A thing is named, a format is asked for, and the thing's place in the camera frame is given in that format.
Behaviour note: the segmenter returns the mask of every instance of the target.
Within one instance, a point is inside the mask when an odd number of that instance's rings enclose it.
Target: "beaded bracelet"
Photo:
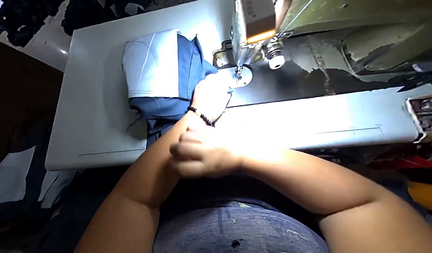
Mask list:
[[[192,106],[189,106],[189,107],[188,107],[188,111],[191,111],[191,112],[196,113],[197,116],[199,116],[201,119],[203,119],[203,121],[205,121],[205,124],[207,124],[207,126],[211,126],[211,125],[212,125],[212,123],[210,122],[210,120],[209,120],[207,117],[205,117],[203,114],[200,114],[200,113],[197,111],[196,108],[194,108],[194,107],[192,107]]]

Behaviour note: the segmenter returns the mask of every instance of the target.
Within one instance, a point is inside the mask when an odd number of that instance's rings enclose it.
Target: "red object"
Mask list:
[[[369,167],[373,169],[412,169],[412,168],[432,168],[432,162],[421,158],[418,155],[407,158],[394,158],[392,160],[382,160],[372,162]]]

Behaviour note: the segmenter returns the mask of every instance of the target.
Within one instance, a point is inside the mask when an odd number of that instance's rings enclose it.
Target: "blue fabric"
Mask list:
[[[158,228],[152,252],[329,252],[325,241],[296,219],[235,204],[174,217]]]
[[[196,85],[217,69],[203,59],[202,48],[195,37],[192,41],[177,34],[177,57],[179,74],[179,97],[129,98],[129,107],[137,110],[147,120],[147,147],[163,135],[175,122],[185,115],[191,105]]]

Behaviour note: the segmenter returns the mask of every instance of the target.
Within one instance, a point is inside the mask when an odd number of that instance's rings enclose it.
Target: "hand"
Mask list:
[[[210,74],[197,84],[191,106],[213,122],[224,112],[230,100],[229,83],[218,74]]]
[[[179,143],[171,146],[171,165],[183,177],[226,175],[242,164],[239,152],[228,146],[227,138],[214,127],[189,126]]]

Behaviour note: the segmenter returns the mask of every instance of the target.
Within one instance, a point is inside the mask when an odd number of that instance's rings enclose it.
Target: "yellow object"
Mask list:
[[[425,209],[432,210],[432,185],[418,182],[408,182],[408,192],[414,202]]]
[[[252,44],[255,42],[259,42],[259,41],[263,41],[265,39],[268,38],[272,38],[275,36],[275,29],[274,30],[269,30],[267,32],[262,32],[260,34],[257,34],[255,36],[252,36],[250,38],[247,39],[247,44]]]

